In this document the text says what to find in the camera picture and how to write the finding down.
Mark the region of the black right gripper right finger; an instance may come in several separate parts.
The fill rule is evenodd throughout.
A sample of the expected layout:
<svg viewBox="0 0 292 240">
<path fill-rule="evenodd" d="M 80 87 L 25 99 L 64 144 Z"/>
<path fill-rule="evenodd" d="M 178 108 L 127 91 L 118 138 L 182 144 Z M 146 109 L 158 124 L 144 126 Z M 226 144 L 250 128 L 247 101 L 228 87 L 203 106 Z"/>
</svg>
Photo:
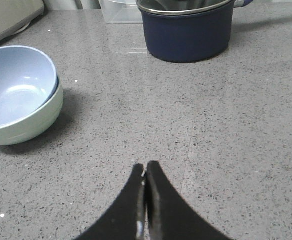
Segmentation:
<svg viewBox="0 0 292 240">
<path fill-rule="evenodd" d="M 151 240 L 228 240 L 181 198 L 157 161 L 146 170 L 146 203 Z"/>
</svg>

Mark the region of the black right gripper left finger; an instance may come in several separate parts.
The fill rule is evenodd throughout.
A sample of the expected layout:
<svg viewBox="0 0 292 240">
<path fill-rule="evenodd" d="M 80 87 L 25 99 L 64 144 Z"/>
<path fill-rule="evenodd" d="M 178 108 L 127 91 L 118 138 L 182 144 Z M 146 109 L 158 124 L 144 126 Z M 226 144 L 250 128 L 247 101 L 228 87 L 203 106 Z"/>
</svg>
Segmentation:
<svg viewBox="0 0 292 240">
<path fill-rule="evenodd" d="M 78 240 L 143 240 L 145 227 L 144 166 L 135 164 L 130 177 L 107 211 Z"/>
</svg>

